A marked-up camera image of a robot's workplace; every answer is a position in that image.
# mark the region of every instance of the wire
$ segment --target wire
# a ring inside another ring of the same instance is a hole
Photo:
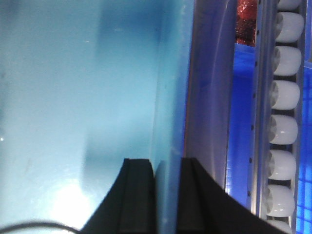
[[[16,231],[20,229],[30,229],[30,228],[54,228],[54,229],[67,230],[75,234],[81,234],[81,232],[75,228],[69,227],[64,224],[48,222],[48,221],[33,221],[33,222],[13,224],[4,228],[0,228],[0,234]]]

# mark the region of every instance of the red object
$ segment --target red object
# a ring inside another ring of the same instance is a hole
[[[257,0],[239,0],[237,15],[244,20],[256,20]]]
[[[238,0],[236,42],[254,46],[257,0]]]

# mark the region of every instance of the blue grid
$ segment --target blue grid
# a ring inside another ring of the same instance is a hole
[[[305,68],[297,234],[312,233],[312,69]]]

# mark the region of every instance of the light blue plastic container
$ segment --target light blue plastic container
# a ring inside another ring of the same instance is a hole
[[[149,158],[159,233],[175,232],[193,9],[193,0],[0,2],[0,226],[80,228],[123,159]]]

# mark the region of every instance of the metal rail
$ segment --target metal rail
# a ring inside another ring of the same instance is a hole
[[[299,133],[296,142],[292,145],[280,146],[281,149],[292,152],[296,158],[297,171],[295,178],[289,184],[289,188],[294,193],[295,207],[297,205],[298,192],[298,171],[300,159],[300,135],[301,135],[301,115],[302,115],[302,91],[303,91],[303,65],[305,51],[305,34],[301,35],[296,43],[285,44],[300,49],[302,53],[302,63],[298,73],[292,77],[276,77],[273,75],[273,52],[275,43],[275,18],[277,14],[276,0],[258,0],[257,16],[257,36],[255,48],[255,73],[253,87],[253,156],[251,160],[252,183],[250,187],[251,212],[262,219],[267,219],[266,196],[268,180],[268,154],[271,148],[279,146],[269,143],[269,120],[271,114],[285,114],[293,116],[299,126]],[[306,0],[302,0],[296,13],[306,18]],[[293,111],[275,111],[270,106],[270,89],[272,81],[275,79],[291,80],[296,82],[301,91],[301,97],[297,107]],[[295,233],[296,209],[292,216],[287,218],[292,231]]]

